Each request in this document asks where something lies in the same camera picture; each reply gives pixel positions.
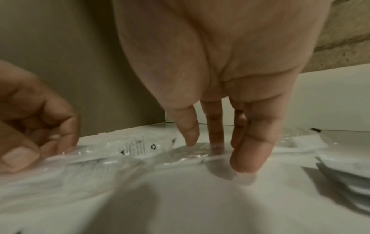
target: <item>stone wall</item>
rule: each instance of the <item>stone wall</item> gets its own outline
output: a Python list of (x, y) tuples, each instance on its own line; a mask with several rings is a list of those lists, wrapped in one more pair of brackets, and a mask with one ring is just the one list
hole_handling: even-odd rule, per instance
[(336, 0), (303, 72), (370, 63), (370, 0)]

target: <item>white panel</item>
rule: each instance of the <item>white panel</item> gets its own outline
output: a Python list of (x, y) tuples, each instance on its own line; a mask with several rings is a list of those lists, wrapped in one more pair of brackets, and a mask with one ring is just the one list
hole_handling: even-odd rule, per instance
[[(286, 126), (370, 131), (370, 64), (303, 73), (299, 76)], [(222, 100), (224, 124), (233, 125), (234, 110)], [(206, 118), (195, 105), (199, 123)]]

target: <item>wall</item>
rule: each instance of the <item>wall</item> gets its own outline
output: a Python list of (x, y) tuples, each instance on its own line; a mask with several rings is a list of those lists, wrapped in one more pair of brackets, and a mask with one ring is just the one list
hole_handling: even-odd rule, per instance
[(303, 72), (370, 63), (370, 1), (336, 0)]
[(1, 0), (0, 58), (67, 99), (83, 136), (165, 120), (123, 55), (109, 0)]

